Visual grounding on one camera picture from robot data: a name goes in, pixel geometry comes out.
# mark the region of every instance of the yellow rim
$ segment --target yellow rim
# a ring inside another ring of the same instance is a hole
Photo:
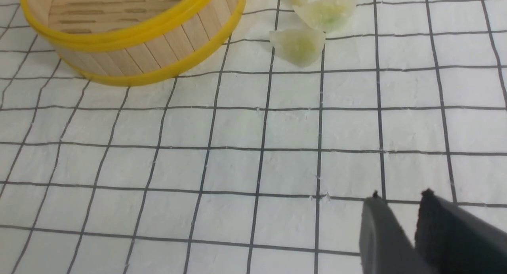
[[[172,77],[175,77],[191,68],[195,67],[206,58],[210,57],[223,43],[227,40],[227,38],[232,34],[233,30],[236,28],[239,20],[241,19],[241,15],[243,14],[243,10],[245,8],[246,0],[239,0],[238,5],[231,17],[227,21],[227,23],[222,27],[222,29],[218,32],[216,36],[214,36],[208,43],[206,43],[203,47],[178,61],[173,65],[169,65],[163,67],[157,71],[149,72],[145,74],[140,74],[136,76],[129,77],[111,77],[111,76],[103,76],[91,74],[86,71],[80,70],[62,57],[62,59],[80,74],[82,74],[87,79],[90,79],[94,82],[110,85],[110,86],[142,86],[147,84],[152,84],[156,82],[160,82]]]
[[[33,29],[52,43],[71,50],[100,52],[135,46],[161,36],[202,10],[211,0],[181,0],[160,15],[137,25],[101,34],[67,34],[40,24],[31,14],[27,0],[20,0],[25,17]]]

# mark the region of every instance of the black grid line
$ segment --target black grid line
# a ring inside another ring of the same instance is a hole
[[[274,30],[278,29],[278,17],[280,16],[280,0],[277,0],[276,4],[276,14],[275,14],[275,27]],[[252,253],[254,247],[255,240],[255,227],[257,225],[257,211],[259,209],[259,191],[261,189],[261,179],[262,179],[262,167],[264,164],[264,152],[266,146],[266,127],[268,125],[268,109],[269,109],[269,101],[271,99],[271,84],[273,80],[273,63],[275,61],[275,48],[271,49],[271,61],[269,65],[269,73],[268,73],[268,88],[266,91],[266,110],[264,111],[264,123],[262,126],[262,137],[261,137],[261,149],[259,154],[259,171],[257,171],[257,185],[255,187],[255,202],[253,204],[253,215],[252,215],[252,227],[250,230],[250,247],[248,247],[248,258],[246,260],[246,274],[250,274],[252,269]]]
[[[458,199],[456,197],[456,188],[454,186],[454,175],[452,171],[452,161],[451,161],[451,154],[449,153],[449,132],[447,131],[447,118],[446,113],[444,109],[444,92],[442,89],[442,81],[440,79],[440,69],[438,68],[438,57],[436,55],[436,48],[435,48],[435,38],[433,37],[433,27],[431,26],[431,13],[429,9],[429,2],[426,0],[426,12],[428,17],[428,27],[429,27],[429,39],[431,41],[431,50],[433,51],[433,60],[435,61],[435,73],[436,73],[436,82],[438,84],[438,95],[440,97],[440,107],[441,107],[441,114],[442,114],[442,127],[444,132],[444,142],[445,142],[445,150],[447,152],[447,169],[449,170],[449,183],[451,184],[451,194],[452,194],[452,201],[454,203],[458,202]]]
[[[462,3],[462,2],[473,2],[473,1],[477,1],[477,0],[431,0],[431,1],[429,1],[429,3],[430,4],[432,4],[432,3]],[[386,5],[407,5],[407,4],[424,4],[424,3],[425,3],[425,1],[407,1],[407,2],[384,2],[384,1],[381,1],[381,2],[377,2],[377,4],[386,4]],[[362,3],[362,4],[359,4],[359,6],[367,6],[367,5],[372,5],[372,4],[373,4],[372,2]],[[8,7],[8,6],[16,6],[16,5],[19,5],[19,3],[0,4],[0,7]],[[281,9],[271,8],[271,9],[246,12],[246,13],[243,13],[243,15],[253,14],[253,13],[263,12],[263,11],[275,11],[275,10],[293,12],[293,10],[281,10]]]
[[[378,12],[377,12],[377,0],[373,0],[373,20],[375,26],[375,74],[377,79],[377,117],[378,117],[378,133],[379,133],[379,149],[384,149],[384,135],[382,130],[382,96],[380,90],[380,60],[379,60],[379,36],[378,36]],[[386,199],[386,187],[385,187],[385,166],[384,166],[384,154],[380,153],[380,182],[382,188],[382,198]]]
[[[107,156],[107,152],[109,151],[109,148],[111,146],[112,137],[114,136],[114,128],[116,127],[116,123],[118,121],[118,117],[120,117],[121,108],[123,108],[123,106],[125,106],[125,102],[127,101],[129,90],[130,90],[130,87],[128,87],[126,89],[126,91],[125,91],[125,97],[123,98],[122,105],[120,106],[120,109],[118,110],[118,113],[116,113],[116,118],[114,119],[114,123],[112,124],[111,136],[109,137],[109,142],[107,144],[107,147],[105,148],[104,155],[102,156],[102,159],[100,160],[100,163],[99,163],[99,166],[98,166],[98,170],[97,170],[97,174],[95,175],[95,182],[93,184],[94,188],[92,189],[92,194],[90,196],[90,202],[88,202],[88,207],[87,207],[87,210],[86,210],[85,220],[83,222],[83,227],[81,228],[81,234],[79,235],[78,243],[76,244],[76,250],[74,251],[74,255],[72,256],[71,263],[69,265],[69,268],[67,269],[67,274],[70,274],[70,272],[72,270],[72,266],[74,266],[74,262],[76,261],[76,257],[78,256],[79,246],[81,245],[81,241],[83,240],[83,232],[85,231],[86,223],[88,222],[88,218],[90,217],[90,210],[91,210],[91,207],[92,207],[93,198],[95,196],[95,191],[97,190],[96,186],[97,186],[97,183],[98,183],[98,178],[100,176],[100,171],[101,171],[102,166],[104,164],[105,157]]]
[[[215,126],[215,119],[217,117],[217,109],[216,109],[216,107],[218,105],[218,100],[219,100],[221,76],[222,76],[223,68],[225,67],[225,63],[226,63],[226,60],[227,60],[227,53],[228,52],[229,52],[229,45],[226,46],[225,53],[223,54],[223,61],[222,61],[222,65],[221,65],[221,68],[220,68],[219,77],[218,77],[218,80],[217,80],[217,90],[215,91],[215,98],[214,98],[214,101],[213,101],[213,107],[214,107],[214,109],[213,109],[213,115],[212,115],[212,123],[211,123],[211,126],[210,126],[210,137],[208,139],[208,148],[212,145],[213,130],[214,130],[214,126]],[[190,226],[189,240],[192,240],[192,237],[194,236],[195,222],[197,220],[197,214],[199,212],[199,205],[201,204],[201,197],[203,195],[204,180],[206,179],[206,171],[208,170],[208,159],[209,158],[210,158],[210,149],[208,149],[206,151],[206,156],[205,156],[205,159],[204,159],[204,167],[203,167],[203,170],[202,170],[201,185],[199,187],[199,194],[197,195],[197,201],[196,201],[195,209],[194,209],[194,216],[192,218],[192,225]],[[187,274],[187,271],[188,271],[188,266],[189,266],[189,261],[190,261],[190,250],[191,250],[191,247],[192,247],[192,243],[189,242],[188,246],[187,246],[187,256],[185,258],[185,268],[183,269],[183,274]]]
[[[37,37],[35,37],[30,45],[30,48],[33,46],[33,44],[35,43]],[[23,61],[21,62],[21,64],[19,65],[18,67],[18,70],[16,71],[16,73],[14,74],[15,76],[19,73],[19,71],[21,70],[21,67],[23,66],[25,60],[27,59],[27,55],[25,55]],[[58,61],[58,64],[56,65],[56,67],[54,68],[53,70],[53,74],[55,74],[56,70],[58,69],[58,66],[60,65],[60,61]],[[12,84],[12,81],[9,81],[9,84],[7,84],[7,86],[5,87],[4,89],[4,92],[2,93],[2,98],[4,97],[4,94],[5,94],[5,91],[9,88],[9,86],[11,86]],[[37,96],[37,102],[36,102],[36,107],[38,106],[38,104],[40,103],[40,96],[42,95],[42,90],[47,86],[47,84],[49,83],[49,79],[44,83],[44,85],[40,88],[40,90],[38,91],[38,96]],[[2,108],[2,105],[4,104],[4,101],[2,99],[2,102],[0,103],[0,108]],[[22,145],[19,146],[19,149],[18,149],[18,153],[16,153],[16,156],[14,157],[14,160],[11,164],[11,168],[9,169],[9,173],[7,173],[7,177],[5,179],[6,182],[9,181],[9,178],[11,177],[11,174],[12,174],[12,171],[14,169],[14,165],[16,165],[16,162],[18,161],[18,158],[19,158],[19,155],[21,153],[21,150],[23,149],[23,144],[27,142],[27,138],[29,137],[30,135],[30,132],[31,132],[31,128],[33,126],[33,123],[35,122],[35,117],[37,116],[37,110],[34,110],[33,111],[33,117],[31,119],[31,122],[30,122],[30,126],[29,126],[29,129],[27,130],[27,133],[25,133],[25,136],[23,137],[23,142],[21,143]],[[2,197],[2,195],[4,194],[4,190],[5,190],[5,187],[6,185],[4,184],[2,186],[2,189],[0,190],[0,198]]]
[[[24,28],[29,26],[18,26],[18,27],[0,27],[0,29],[17,29],[17,28]],[[465,34],[502,34],[507,32],[507,29],[500,29],[500,30],[491,30],[491,31],[482,31],[482,30],[471,30],[467,32],[436,32],[433,34],[433,36],[459,36],[459,35],[465,35]],[[417,32],[413,34],[351,34],[348,36],[337,36],[333,38],[326,38],[327,41],[333,41],[333,40],[344,40],[344,39],[352,39],[352,38],[362,38],[362,37],[368,37],[368,36],[378,36],[382,38],[406,38],[411,36],[429,36],[429,33],[426,32]],[[228,41],[224,42],[222,45],[226,46],[228,44],[236,44],[241,42],[261,42],[261,43],[268,43],[268,39],[239,39],[235,41]],[[54,49],[46,49],[46,50],[0,50],[0,52],[19,52],[19,53],[38,53],[38,52],[55,52]]]
[[[500,56],[498,55],[498,50],[496,49],[495,40],[493,38],[493,31],[491,30],[491,23],[489,22],[488,9],[486,7],[485,0],[480,0],[482,4],[482,9],[484,11],[484,17],[486,18],[486,27],[488,28],[489,40],[491,42],[491,48],[493,49],[493,53],[495,54],[496,63],[498,64],[498,77],[500,78],[500,88],[502,89],[503,100],[505,101],[505,108],[507,109],[507,90],[505,89],[505,82],[503,79],[503,72],[501,67]]]
[[[167,114],[167,107],[169,106],[169,103],[172,99],[172,95],[174,95],[174,90],[176,89],[177,82],[178,82],[178,78],[176,77],[174,79],[174,84],[172,85],[171,93],[167,99],[167,103],[165,104],[164,113],[162,114],[162,118],[160,120],[160,130],[159,130],[159,138],[158,138],[157,148],[155,149],[155,153],[153,156],[153,163],[152,163],[152,167],[150,170],[150,175],[149,175],[148,180],[146,182],[146,187],[143,190],[143,200],[141,201],[141,207],[139,208],[139,214],[137,215],[137,220],[136,220],[135,227],[134,227],[134,237],[137,236],[137,230],[139,229],[139,224],[141,223],[141,216],[143,215],[143,210],[145,208],[146,196],[147,196],[150,184],[152,182],[153,173],[155,170],[155,164],[157,163],[157,157],[158,157],[158,153],[160,151],[160,144],[162,142],[162,133],[164,131],[164,120],[165,120],[165,115]],[[128,254],[127,254],[127,260],[125,261],[125,268],[123,269],[123,274],[127,273],[127,270],[129,267],[130,256],[132,256],[132,250],[134,249],[134,242],[135,242],[135,240],[134,240],[134,238],[132,238],[132,242],[130,243],[130,247],[129,247]]]
[[[317,148],[322,149],[322,114],[324,113],[324,66],[326,63],[326,45],[322,49],[322,57],[320,58],[320,87],[319,87],[319,112],[318,112],[318,135]],[[315,182],[315,255],[313,258],[313,273],[318,274],[318,255],[320,242],[320,175],[322,166],[322,151],[317,152],[317,180]]]
[[[452,69],[452,68],[465,68],[465,69],[496,69],[498,65],[443,65],[438,67],[438,69]],[[507,68],[507,65],[501,65],[501,68]],[[431,71],[435,70],[435,67],[421,67],[421,68],[380,68],[380,72],[415,72],[415,71]],[[334,69],[334,70],[325,70],[324,73],[339,73],[339,72],[376,72],[376,68],[359,68],[359,69]],[[247,71],[238,71],[238,70],[224,70],[220,71],[210,71],[199,74],[192,75],[179,75],[178,78],[193,78],[204,75],[211,74],[242,74],[242,75],[268,75],[269,72],[247,72]],[[273,71],[271,74],[273,75],[286,75],[286,74],[319,74],[320,70],[315,71]],[[49,79],[49,77],[20,77],[20,78],[6,78],[0,77],[0,80],[33,80],[33,79]],[[84,79],[82,77],[53,77],[52,79]]]
[[[258,196],[266,198],[312,198],[312,199],[323,199],[331,198],[331,200],[348,200],[348,201],[362,201],[364,198],[347,197],[347,196],[328,196],[328,194],[320,194],[316,196],[314,194],[277,194],[277,193],[248,193],[239,191],[199,191],[191,189],[163,189],[163,188],[143,188],[143,187],[113,187],[113,186],[94,186],[84,184],[63,184],[63,183],[33,183],[33,182],[9,182],[9,185],[21,185],[21,186],[40,186],[40,187],[65,187],[65,188],[83,188],[83,189],[101,189],[101,190],[116,190],[116,191],[144,191],[149,192],[168,192],[168,193],[186,193],[186,194],[206,194],[206,195],[238,195],[238,196]],[[419,201],[411,200],[386,200],[387,202],[396,204],[418,204]],[[467,206],[497,206],[507,207],[507,204],[500,203],[485,203],[485,202],[458,202],[458,204],[467,204]]]
[[[431,0],[428,3],[434,4],[434,3],[466,3],[466,2],[476,2],[480,0]],[[409,4],[425,4],[426,1],[424,0],[411,0],[411,1],[404,1],[404,2],[384,2],[380,1],[377,2],[374,0],[373,2],[369,3],[361,3],[357,4],[358,7],[361,6],[370,6],[370,5],[376,5],[376,4],[384,4],[384,5],[409,5]],[[243,15],[251,15],[261,12],[269,12],[269,11],[278,11],[278,12],[294,12],[294,10],[288,10],[288,9],[280,9],[280,8],[268,8],[268,9],[261,9],[261,10],[255,10],[243,13]]]
[[[468,32],[437,32],[434,33],[433,36],[460,36],[460,35],[466,35],[466,34],[502,34],[507,32],[507,29],[500,29],[500,30],[492,30],[491,32],[482,31],[482,30],[471,30]],[[416,32],[413,34],[351,34],[348,36],[337,36],[334,38],[326,38],[327,41],[333,41],[333,40],[344,40],[344,39],[353,39],[353,38],[362,38],[362,37],[368,37],[368,36],[378,36],[381,38],[407,38],[412,36],[429,36],[429,33],[426,32]],[[236,44],[241,42],[265,42],[268,43],[268,39],[239,39],[235,41],[230,41],[229,43],[223,43],[223,45],[227,44]]]
[[[90,81],[88,81],[88,83],[85,85],[85,87],[83,88],[83,91],[81,92],[81,96],[78,100],[78,104],[76,104],[76,107],[80,104],[81,100],[83,99],[83,96],[85,95],[85,90],[86,88],[88,87],[88,85],[90,84]],[[69,124],[71,123],[71,120],[72,118],[74,117],[74,115],[76,114],[76,109],[74,109],[72,111],[72,114],[71,116],[69,117],[69,119],[67,120],[67,123],[65,124],[65,127],[63,128],[63,132],[60,136],[60,142],[61,140],[63,139],[63,136],[65,135],[65,133],[67,132],[67,128],[69,127]],[[55,164],[53,166],[53,171],[51,171],[51,175],[49,177],[49,181],[48,181],[48,185],[44,191],[44,195],[42,197],[42,200],[40,201],[40,205],[37,209],[37,214],[35,216],[35,220],[33,220],[33,224],[32,224],[32,227],[35,228],[36,227],[36,224],[37,224],[37,220],[38,220],[38,217],[40,215],[40,211],[42,210],[42,207],[44,205],[44,202],[46,201],[46,196],[48,194],[48,191],[49,191],[49,187],[51,186],[51,182],[53,181],[53,175],[55,174],[55,170],[56,170],[56,166],[58,166],[58,157],[60,156],[60,147],[61,147],[61,144],[58,144],[58,148],[56,150],[56,159],[55,159]],[[25,242],[24,246],[23,246],[23,250],[21,251],[21,254],[18,256],[18,259],[16,260],[16,263],[14,264],[14,268],[12,269],[11,271],[11,274],[14,274],[16,272],[16,269],[18,269],[18,266],[19,266],[19,263],[20,261],[23,259],[23,256],[25,254],[25,252],[27,251],[27,248],[29,246],[29,243],[30,243],[30,239],[31,239],[31,236],[33,234],[33,229],[30,230],[30,233],[29,233],[29,236],[27,237],[27,241]]]
[[[22,226],[11,226],[11,225],[0,225],[0,228],[8,228],[8,229],[18,229],[18,230],[30,230],[30,231],[38,231],[38,232],[49,232],[53,234],[74,234],[80,235],[81,232],[73,231],[73,230],[56,230],[56,229],[47,229],[47,228],[30,228],[30,227],[22,227]],[[225,245],[225,246],[236,246],[236,247],[250,247],[250,244],[245,243],[230,243],[230,242],[221,242],[215,240],[187,240],[184,238],[157,238],[152,236],[129,236],[125,234],[101,234],[97,232],[84,232],[84,236],[97,236],[101,238],[124,238],[131,240],[148,240],[155,242],[179,242],[179,243],[194,243],[194,244],[206,244],[206,245]],[[271,249],[271,250],[285,250],[285,251],[296,251],[296,252],[314,252],[314,249],[304,248],[304,247],[284,247],[277,245],[262,245],[255,244],[254,248],[258,249]],[[348,252],[348,251],[338,251],[338,250],[319,250],[320,253],[326,254],[335,254],[342,256],[359,256],[357,252]]]
[[[17,146],[48,146],[56,145],[59,142],[45,143],[11,143],[0,142],[0,145]],[[61,142],[64,145],[89,146],[89,147],[111,147],[111,148],[145,148],[156,149],[156,146],[148,145],[107,145],[107,144],[85,144],[77,142]],[[341,152],[341,153],[384,153],[384,154],[425,154],[425,155],[464,155],[464,156],[507,156],[507,152],[466,152],[466,151],[424,151],[424,150],[378,150],[378,149],[333,149],[333,148],[255,148],[255,147],[235,147],[235,146],[160,146],[160,149],[174,150],[243,150],[243,151],[311,151],[311,152]],[[11,184],[11,182],[0,181],[0,183]]]
[[[27,107],[27,108],[0,108],[1,111],[10,111],[10,110],[47,110],[49,108],[64,108],[67,110],[74,110],[76,107],[67,107],[67,106],[58,106],[58,105],[50,105],[43,107]],[[172,107],[152,107],[152,108],[122,108],[122,110],[181,110],[187,108],[194,108],[200,110],[213,110],[214,107],[211,106],[172,106]],[[287,112],[292,110],[440,110],[444,108],[446,110],[505,110],[503,107],[481,107],[481,106],[427,106],[427,107],[366,107],[366,108],[347,108],[347,107],[295,107],[295,108],[260,108],[260,107],[217,107],[217,110],[258,110],[265,111],[268,110],[270,112]],[[78,107],[78,110],[119,110],[119,108],[81,108]]]

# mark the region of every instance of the black tongs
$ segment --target black tongs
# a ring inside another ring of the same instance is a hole
[[[376,192],[363,204],[359,247],[364,274],[507,274],[507,234],[431,190],[415,248]]]

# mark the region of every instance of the bamboo steamer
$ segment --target bamboo steamer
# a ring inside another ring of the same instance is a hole
[[[92,81],[139,86],[175,77],[215,52],[246,0],[21,0],[36,32]]]

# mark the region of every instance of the table surface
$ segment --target table surface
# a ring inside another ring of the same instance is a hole
[[[426,188],[507,230],[506,15],[359,0],[301,69],[288,0],[248,0],[204,63],[110,88],[0,0],[0,273],[360,274],[375,190],[411,240]]]

